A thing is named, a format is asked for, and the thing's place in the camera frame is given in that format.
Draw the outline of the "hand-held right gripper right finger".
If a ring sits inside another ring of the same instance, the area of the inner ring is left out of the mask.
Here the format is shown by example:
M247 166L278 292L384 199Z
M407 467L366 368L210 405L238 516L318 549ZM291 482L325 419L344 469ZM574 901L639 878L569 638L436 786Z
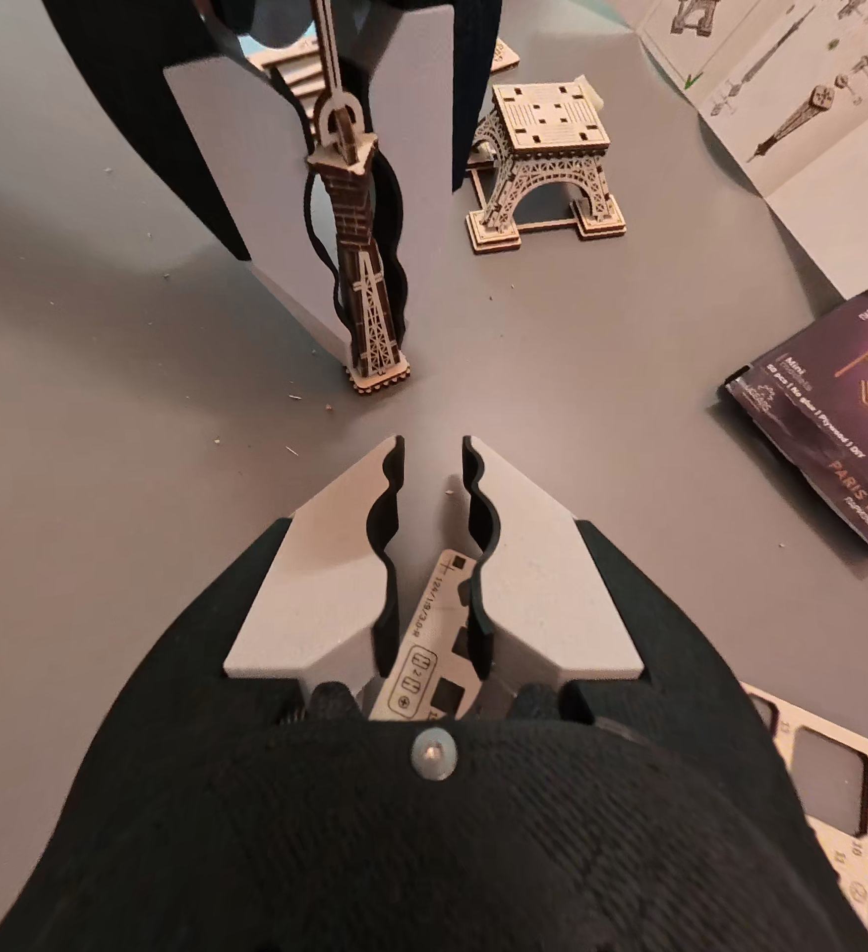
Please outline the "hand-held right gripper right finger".
M481 550L467 625L479 680L512 693L636 680L643 660L570 510L472 435L463 484Z

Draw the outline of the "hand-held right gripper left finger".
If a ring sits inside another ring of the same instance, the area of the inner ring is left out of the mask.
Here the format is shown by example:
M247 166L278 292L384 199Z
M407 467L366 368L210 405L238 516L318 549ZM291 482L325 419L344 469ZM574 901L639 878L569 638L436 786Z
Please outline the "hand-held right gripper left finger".
M226 657L231 679L320 684L353 695L400 647L396 570L404 437L383 440L285 521L284 537Z

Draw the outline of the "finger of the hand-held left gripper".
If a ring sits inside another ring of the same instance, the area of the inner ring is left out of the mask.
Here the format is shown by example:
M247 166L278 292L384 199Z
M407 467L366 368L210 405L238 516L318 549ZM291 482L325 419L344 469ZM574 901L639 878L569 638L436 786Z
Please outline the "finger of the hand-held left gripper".
M401 331L431 313L452 196L454 11L339 2L345 87L379 137L374 232Z
M336 314L335 279L305 220L308 174L302 125L263 73L231 58L203 58L164 70L237 231L251 271L339 361L351 335Z

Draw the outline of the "wooden tower model spire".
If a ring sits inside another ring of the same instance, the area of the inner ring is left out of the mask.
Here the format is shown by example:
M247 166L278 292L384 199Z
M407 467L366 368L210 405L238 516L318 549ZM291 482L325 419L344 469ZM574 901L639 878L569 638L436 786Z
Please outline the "wooden tower model spire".
M346 366L361 395L397 384L411 373L401 351L374 234L373 162L378 137L365 127L356 95L344 86L331 3L311 2L324 91L314 107L316 147L308 157L331 202L339 288L352 339Z

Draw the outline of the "wooden parts sheet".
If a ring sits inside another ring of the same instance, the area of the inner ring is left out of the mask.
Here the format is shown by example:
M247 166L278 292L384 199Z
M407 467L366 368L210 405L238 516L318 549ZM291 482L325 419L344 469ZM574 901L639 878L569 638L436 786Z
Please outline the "wooden parts sheet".
M307 36L290 46L263 48L248 55L249 62L266 73L278 73L293 94L313 101L325 89L319 41Z

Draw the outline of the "pale cut-out parts sheet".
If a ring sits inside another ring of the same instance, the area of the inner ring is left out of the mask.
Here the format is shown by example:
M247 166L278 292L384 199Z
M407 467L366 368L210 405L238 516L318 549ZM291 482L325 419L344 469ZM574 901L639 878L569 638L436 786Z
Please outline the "pale cut-out parts sheet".
M475 560L445 549L401 643L391 674L371 709L371 720L439 720L479 717L489 705L510 699L501 685L481 682L467 656L466 621ZM868 739L749 684L742 684L757 708L788 771L803 762L808 737L852 751L862 768L860 821L828 823L807 815L807 822L832 864L841 891L868 927Z

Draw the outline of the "wooden tower model base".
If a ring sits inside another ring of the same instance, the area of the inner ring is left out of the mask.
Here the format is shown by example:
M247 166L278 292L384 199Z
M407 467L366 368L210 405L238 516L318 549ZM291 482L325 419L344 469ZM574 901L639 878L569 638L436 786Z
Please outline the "wooden tower model base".
M518 249L533 232L575 230L583 241L626 233L603 168L611 140L602 106L583 75L492 87L466 164L477 202L466 215L475 254Z

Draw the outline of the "purple model kit box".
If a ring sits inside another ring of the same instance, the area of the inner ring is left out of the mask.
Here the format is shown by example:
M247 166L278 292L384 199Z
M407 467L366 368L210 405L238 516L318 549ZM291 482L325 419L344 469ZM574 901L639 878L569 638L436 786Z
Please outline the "purple model kit box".
M868 291L746 364L722 393L868 544Z

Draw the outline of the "white instruction sheet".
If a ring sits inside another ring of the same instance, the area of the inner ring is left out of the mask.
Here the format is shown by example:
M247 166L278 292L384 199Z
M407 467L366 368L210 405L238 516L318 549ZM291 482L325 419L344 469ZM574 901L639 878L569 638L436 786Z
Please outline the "white instruction sheet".
M845 298L868 291L868 1L637 2L635 29Z

